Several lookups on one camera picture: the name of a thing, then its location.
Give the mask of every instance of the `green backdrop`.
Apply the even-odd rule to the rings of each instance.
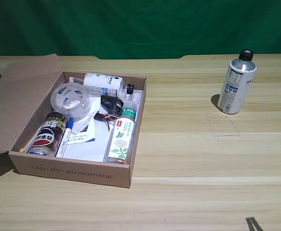
[[[0,0],[0,55],[281,53],[281,0]]]

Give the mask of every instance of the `cardboard box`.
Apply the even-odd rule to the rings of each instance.
[[[51,112],[50,96],[69,77],[87,72],[62,71],[55,54],[8,65],[0,79],[0,154],[9,157],[20,174],[129,188],[145,104],[146,78],[122,76],[143,90],[129,164],[114,164],[20,153]]]

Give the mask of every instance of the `soda can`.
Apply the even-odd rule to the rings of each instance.
[[[58,112],[49,113],[37,134],[31,154],[55,156],[67,126],[67,118]]]

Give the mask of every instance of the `black can cap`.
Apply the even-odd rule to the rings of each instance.
[[[134,84],[128,84],[127,85],[127,89],[126,89],[126,93],[129,94],[129,95],[132,95],[134,92]]]
[[[252,50],[242,50],[239,59],[244,60],[244,61],[251,61],[253,59],[254,52]]]

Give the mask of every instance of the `cardboard lid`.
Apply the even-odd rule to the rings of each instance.
[[[12,149],[62,73],[55,54],[11,64],[0,80],[0,154]]]

